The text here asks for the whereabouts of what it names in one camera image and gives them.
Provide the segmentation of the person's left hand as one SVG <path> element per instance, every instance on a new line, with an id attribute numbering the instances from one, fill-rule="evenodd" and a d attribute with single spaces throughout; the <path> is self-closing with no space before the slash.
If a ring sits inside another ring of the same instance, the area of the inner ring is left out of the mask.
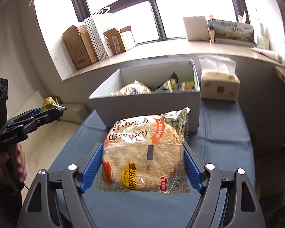
<path id="1" fill-rule="evenodd" d="M 0 185 L 6 192 L 23 190 L 26 176 L 25 153 L 20 143 L 0 152 Z"/>

